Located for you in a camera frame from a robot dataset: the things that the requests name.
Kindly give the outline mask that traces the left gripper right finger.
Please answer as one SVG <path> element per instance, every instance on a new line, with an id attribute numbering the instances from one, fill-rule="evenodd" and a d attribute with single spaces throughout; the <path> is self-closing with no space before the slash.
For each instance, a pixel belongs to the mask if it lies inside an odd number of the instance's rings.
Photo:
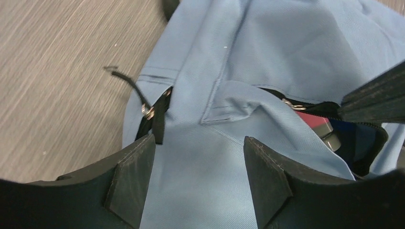
<path id="1" fill-rule="evenodd" d="M 260 229 L 402 229 L 405 171 L 363 181 L 334 177 L 246 137 L 247 170 Z"/>

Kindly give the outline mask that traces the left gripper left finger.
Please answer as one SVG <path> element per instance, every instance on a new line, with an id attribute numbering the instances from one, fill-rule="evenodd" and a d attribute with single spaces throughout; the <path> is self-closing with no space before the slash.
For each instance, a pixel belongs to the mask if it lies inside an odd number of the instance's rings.
<path id="1" fill-rule="evenodd" d="M 146 135 L 55 181 L 1 180 L 1 228 L 138 229 L 155 146 Z"/>

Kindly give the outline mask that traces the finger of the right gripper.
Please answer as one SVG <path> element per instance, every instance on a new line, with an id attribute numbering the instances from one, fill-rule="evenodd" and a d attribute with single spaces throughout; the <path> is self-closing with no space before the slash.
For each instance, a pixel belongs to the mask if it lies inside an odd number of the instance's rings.
<path id="1" fill-rule="evenodd" d="M 347 122 L 405 123 L 405 63 L 344 96 L 338 114 Z"/>

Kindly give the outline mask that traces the pink eraser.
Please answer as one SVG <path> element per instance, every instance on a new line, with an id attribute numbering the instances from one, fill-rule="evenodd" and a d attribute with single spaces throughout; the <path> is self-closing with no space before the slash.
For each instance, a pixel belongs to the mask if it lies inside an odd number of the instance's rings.
<path id="1" fill-rule="evenodd" d="M 328 118 L 298 111 L 296 113 L 320 138 L 324 138 L 333 132 L 333 127 Z"/>

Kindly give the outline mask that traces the light blue backpack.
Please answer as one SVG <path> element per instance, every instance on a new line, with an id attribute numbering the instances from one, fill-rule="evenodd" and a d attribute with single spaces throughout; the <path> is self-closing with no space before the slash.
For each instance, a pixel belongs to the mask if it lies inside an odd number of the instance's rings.
<path id="1" fill-rule="evenodd" d="M 155 156 L 139 229 L 259 229 L 244 142 L 352 181 L 394 170 L 399 123 L 347 122 L 344 96 L 405 62 L 405 19 L 374 0 L 184 0 L 124 119 Z M 331 151 L 296 113 L 328 118 Z"/>

